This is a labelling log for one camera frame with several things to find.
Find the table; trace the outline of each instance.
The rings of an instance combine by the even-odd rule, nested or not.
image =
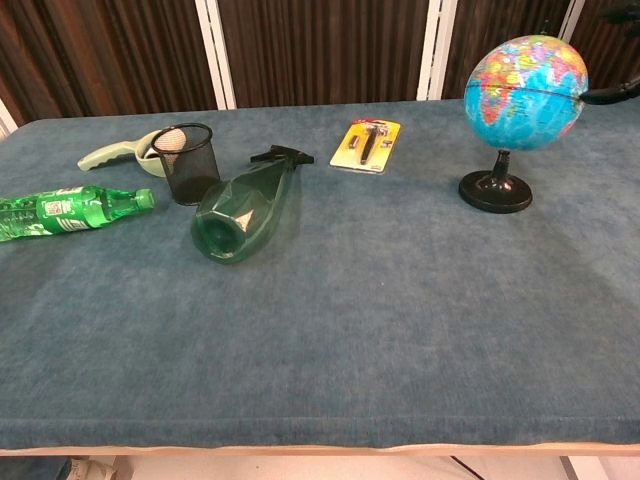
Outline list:
[[[383,175],[328,166],[359,117],[403,125]],[[186,121],[213,128],[224,178],[271,144],[316,158],[296,171],[275,236],[239,265],[206,260],[194,208],[135,162],[75,166]],[[20,128],[0,145],[2,196],[150,187],[157,207],[0,245],[0,449],[640,451],[639,125],[637,100],[588,107],[550,147],[513,153],[534,193],[513,215],[457,194],[496,156],[457,100]]]

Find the bottle cap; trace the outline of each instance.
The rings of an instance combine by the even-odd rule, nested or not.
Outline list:
[[[140,208],[144,210],[151,210],[156,204],[155,200],[153,199],[153,194],[148,188],[143,188],[136,191],[136,203]]]

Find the cable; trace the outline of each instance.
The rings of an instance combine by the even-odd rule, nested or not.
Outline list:
[[[471,468],[469,465],[467,465],[466,463],[464,463],[462,460],[460,460],[458,457],[454,457],[453,455],[451,455],[451,459],[456,462],[458,465],[460,465],[462,468],[464,468],[466,471],[468,471],[471,475],[473,475],[474,477],[476,477],[478,480],[484,480],[484,478],[482,477],[482,475],[480,475],[478,472],[476,472],[473,468]]]

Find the black globe base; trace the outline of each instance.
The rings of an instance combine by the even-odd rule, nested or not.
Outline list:
[[[460,181],[458,191],[469,205],[492,213],[514,213],[533,200],[524,180],[509,175],[509,152],[500,150],[492,171],[472,172]]]

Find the light green handle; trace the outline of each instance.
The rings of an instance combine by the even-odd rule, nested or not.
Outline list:
[[[118,155],[126,153],[135,154],[137,145],[138,141],[118,142],[107,145],[106,147],[99,148],[98,150],[81,158],[80,161],[78,161],[78,167],[80,170],[84,170],[86,172],[91,168],[97,167],[98,165],[102,165],[103,163],[114,159]]]

